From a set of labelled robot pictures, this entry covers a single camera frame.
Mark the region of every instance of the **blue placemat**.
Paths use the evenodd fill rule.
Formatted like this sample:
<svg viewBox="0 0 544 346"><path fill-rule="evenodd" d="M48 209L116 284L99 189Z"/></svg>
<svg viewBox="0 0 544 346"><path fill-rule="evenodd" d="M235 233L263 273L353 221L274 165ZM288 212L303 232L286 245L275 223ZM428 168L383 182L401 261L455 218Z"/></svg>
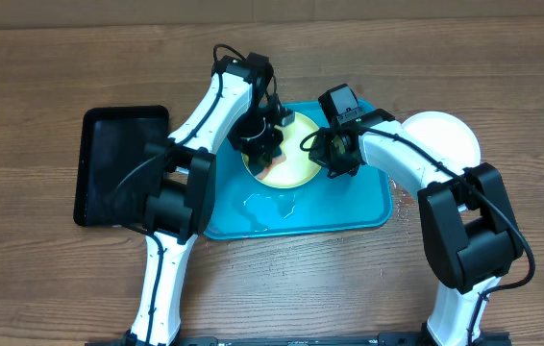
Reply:
<svg viewBox="0 0 544 346"><path fill-rule="evenodd" d="M359 104L366 111L372 105ZM328 121L316 101L284 104L314 120ZM216 156L216 200L205 231L212 239L299 235L344 231L382 225L392 213L387 175L362 166L355 177L326 177L327 169L308 183L277 189L258 182L248 172L240 153L226 139Z"/></svg>

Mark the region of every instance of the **robotic hand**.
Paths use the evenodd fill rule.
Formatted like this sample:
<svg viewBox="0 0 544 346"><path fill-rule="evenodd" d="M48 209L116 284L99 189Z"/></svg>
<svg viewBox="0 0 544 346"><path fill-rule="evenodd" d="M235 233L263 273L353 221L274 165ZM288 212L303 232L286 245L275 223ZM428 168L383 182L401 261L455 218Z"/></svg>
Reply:
<svg viewBox="0 0 544 346"><path fill-rule="evenodd" d="M208 226L214 203L214 154L227 137L250 160L270 164L283 141L275 126L289 124L293 113L282 107L276 80L275 92L269 95L266 90L274 79L266 57L251 53L245 59L230 47L217 47L232 50L237 58L226 56L219 61L214 53L210 89L193 115L167 141L149 143L148 161L117 187L133 191L135 208L143 209L145 230L125 227L147 235L148 261L136 320L116 345L222 344L214 338L178 340L186 261L197 235ZM263 96L267 106L261 108ZM369 164L416 198L426 256L440 280L433 314L422 333L380 334L365 343L472 346L477 339L482 345L510 345L508 334L482 335L479 329L482 302L488 294L523 285L534 273L532 252L517 231L498 171L487 163L467 168L456 158L436 152L386 111L366 113L346 85L329 90L319 103L331 127L305 138L302 149L329 169L330 178L355 175L360 165ZM312 146L304 148L313 136ZM167 176L174 171L188 175L186 184ZM465 225L460 218L465 209L480 209L481 216ZM497 285L524 250L531 264L527 278ZM232 342L287 344L287 340Z"/></svg>

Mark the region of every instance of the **white arm segment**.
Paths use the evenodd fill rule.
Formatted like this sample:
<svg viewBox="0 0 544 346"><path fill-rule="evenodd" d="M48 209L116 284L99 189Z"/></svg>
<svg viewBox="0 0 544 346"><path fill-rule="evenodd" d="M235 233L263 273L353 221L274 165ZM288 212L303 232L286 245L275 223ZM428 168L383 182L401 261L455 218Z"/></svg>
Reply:
<svg viewBox="0 0 544 346"><path fill-rule="evenodd" d="M159 232L155 232L155 235L161 241L164 254L150 336L150 345L152 346L169 345L178 334L180 329L180 296L185 281L186 261L197 238L197 235L192 235L185 245L178 245L177 239L171 235ZM149 236L146 236L146 247L148 254L144 287L141 292L136 321L131 327L131 333L137 335L137 339L142 342L146 340L148 333L150 317L148 311L159 265L159 248Z"/></svg>
<svg viewBox="0 0 544 346"><path fill-rule="evenodd" d="M218 78L216 73L212 76L210 88L202 102L186 123L169 135L170 138L175 138L176 142L180 142L199 124L216 98ZM222 78L223 96L219 99L204 126L197 132L197 136L185 143L185 147L195 150L204 147L210 153L216 154L235 122L251 106L253 85L244 82L242 77L228 72L223 73Z"/></svg>
<svg viewBox="0 0 544 346"><path fill-rule="evenodd" d="M424 118L424 113L414 115L413 117ZM373 129L385 131L391 134L398 134L413 143L419 145L424 151L435 158L437 161L442 161L445 166L451 169L453 172L461 175L464 172L462 169L466 166L474 166L479 164L479 144L474 138L474 135L462 123L459 119L451 116L450 114L444 114L437 112L436 115L440 118L447 118L450 121L450 126L457 128L441 129L440 133L433 134L437 129L432 128L429 135L437 136L444 139L449 138L449 143L444 143L439 147L444 149L445 146L459 145L457 143L458 136L464 132L469 134L472 138L467 139L466 142L473 142L478 146L477 156L471 156L467 153L462 153L461 150L440 150L435 151L432 147L423 144L418 138L415 138L409 134L405 128L398 121L384 121L373 126ZM359 138L359 149L363 160L371 166L381 169L391 179L398 182L404 187L411 196L417 200L417 191L428 186L432 182L447 182L451 179L443 172L437 171L430 162L422 158L418 153L413 151L405 144L395 141L394 139L378 136L374 134L364 134ZM441 152L456 153L455 155L443 155ZM467 161L467 158L472 157L476 161ZM434 304L433 314L428 319L428 330L433 336L434 341L439 346L464 346L467 343L467 330L475 308L475 303L479 298L479 293L484 289L493 287L498 284L501 278L489 278L476 284L473 290L460 294L457 289L451 289L442 283L438 285L438 291L436 293L436 302ZM485 309L486 301L482 303L482 309L480 310L478 319L475 323L473 339L477 339L480 335L480 321L482 320L483 311Z"/></svg>

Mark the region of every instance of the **wooden table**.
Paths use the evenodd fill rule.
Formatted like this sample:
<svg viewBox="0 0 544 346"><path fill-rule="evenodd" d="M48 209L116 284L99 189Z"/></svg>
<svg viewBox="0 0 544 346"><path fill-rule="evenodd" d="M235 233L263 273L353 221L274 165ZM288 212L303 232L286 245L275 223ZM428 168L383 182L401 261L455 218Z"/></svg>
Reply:
<svg viewBox="0 0 544 346"><path fill-rule="evenodd" d="M210 83L217 42L270 56L286 102L348 83L401 120L424 110L464 120L537 259L534 281L495 295L482 326L544 345L544 17L0 31L0 345L81 345L131 326L143 237L72 221L82 118L162 104L179 126ZM199 239L183 334L418 330L437 280L415 201L393 191L376 230ZM518 260L504 281L526 270Z"/></svg>

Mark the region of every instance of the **black cable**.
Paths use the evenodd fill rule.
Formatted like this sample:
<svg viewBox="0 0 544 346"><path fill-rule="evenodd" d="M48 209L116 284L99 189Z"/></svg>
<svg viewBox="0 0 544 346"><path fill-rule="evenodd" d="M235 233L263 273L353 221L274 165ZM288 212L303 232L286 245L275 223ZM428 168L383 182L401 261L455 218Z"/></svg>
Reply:
<svg viewBox="0 0 544 346"><path fill-rule="evenodd" d="M357 131L357 134L359 136L361 136L363 134L366 134L366 133L379 135L379 136L384 136L384 137L388 137L388 138L397 140L397 141L405 144L406 146L411 148L413 151L415 151L417 154L419 154L424 159L426 159L426 161L428 161L432 165L434 165L438 170L440 170L443 173L449 175L454 180L460 182L464 187L466 187L469 190L470 193L472 193L477 198L477 200L479 200L481 203L486 205L488 208L490 208L490 210L494 211L494 213L496 213L501 219L503 219L503 221L509 226L511 231L520 239L520 242L522 243L522 246L524 246L524 249L526 251L526 256L527 256L527 259L529 261L529 272L527 273L526 277L524 277L524 279L522 279L522 280L520 280L518 282L511 283L511 284L502 284L502 285L490 287L488 289L485 289L482 293L480 293L479 298L477 300L477 303L475 304L475 308L473 310L473 314L471 316L471 321L469 323L469 327L468 327L468 330L467 330L467 332L468 332L467 346L473 346L473 329L475 328L475 324L477 323L477 317L479 316L479 312L482 309L482 303L483 303L484 300L487 300L487 296L489 294L497 292L497 291L502 291L502 290L508 290L508 289L521 287L521 286L523 286L525 284L528 284L532 280L532 277L534 276L534 272L535 272L535 269L536 269L536 265L535 265L535 262L534 262L534 255L532 253L531 246L529 245L528 241L524 238L524 236L520 233L520 231L517 229L517 227L515 227L515 225L503 214L503 212L501 210L499 210L492 202L490 202L490 200L488 200L485 196L483 196L483 194L479 190L477 190L476 187L474 187L473 185L468 184L468 182L466 182L466 180L463 177L459 176L458 174L453 172L451 169L447 168L443 164L443 162L437 161L435 158L433 158L430 154L428 154L424 149L419 147L417 144L411 142L410 140L408 140L408 139L406 139L404 137L399 136L398 134L391 134L391 133L387 133L385 131L366 128L366 127L360 127L358 129L341 129L340 131L335 131L335 130L331 130L331 129L328 129L328 128L321 128L321 129L313 132L312 134L306 136L302 140L302 142L300 142L300 149L303 150L303 151L306 151L306 152L310 152L310 151L319 149L321 147L321 145L319 147L314 147L314 148L313 147L310 147L310 148L305 148L304 147L306 142L309 139L313 138L314 136L317 136L317 135L333 135L332 138L334 138L334 136L337 135L340 132L350 132L350 131Z"/></svg>
<svg viewBox="0 0 544 346"><path fill-rule="evenodd" d="M218 65L218 58L216 56L216 51L218 50L218 48L225 48L227 50L230 50L231 52L236 54L239 58L244 60L244 56L241 55L234 48L230 47L229 45L227 45L227 44L216 44L214 46L214 48L212 49L212 57L214 58L214 67L215 68ZM276 92L276 79L274 81L274 90ZM182 146L182 145L184 145L185 143L189 142L191 139L193 139L194 137L197 136L197 133L202 128L202 126L204 126L204 124L206 123L206 121L208 120L208 118L210 117L210 115L212 114L214 109L216 108L216 105L218 104L221 97L223 97L223 78L219 74L219 76L218 76L218 91L216 92L216 96L214 97L214 101L212 102L212 104L208 108L208 111L206 111L206 114L204 114L202 119L193 128L193 130L191 130L183 140L178 142L177 146ZM112 193L112 196L111 196L111 214L112 214L114 220L118 221L118 218L117 218L117 216L115 214L115 208L114 208L117 191L125 184L125 182L127 182L131 177L133 177L133 175L138 170L142 169L142 167L145 167L147 164L150 164L150 162L156 160L158 157L163 156L165 154L166 153L158 154L158 155L154 156L153 158L148 159L147 161L141 163L138 167L134 168L134 170L132 170L129 174L127 174L127 176L125 176L125 178L123 178L123 180L116 186L116 188L114 189L114 191ZM153 291L152 291L152 294L151 294L151 297L150 297L150 309L148 310L148 315L149 315L149 317L148 317L148 331L146 332L146 341L144 343L144 346L150 346L150 337L151 337L151 334L152 334L154 315L155 315L155 309L156 309L155 308L155 302L157 300L157 290L159 288L159 282L161 280L161 269L162 269L162 266L163 266L163 254L164 254L165 250L163 249L161 241L155 235L154 232L148 232L148 231L146 231L146 230L144 230L144 229L142 229L140 227L136 227L136 226L133 226L133 225L121 225L121 226L126 228L126 229L129 229L131 231L137 232L139 234L149 236L150 238L152 238L155 241L155 243L157 244L157 247L158 247L159 265L157 266L157 275L155 277L155 283L153 284Z"/></svg>

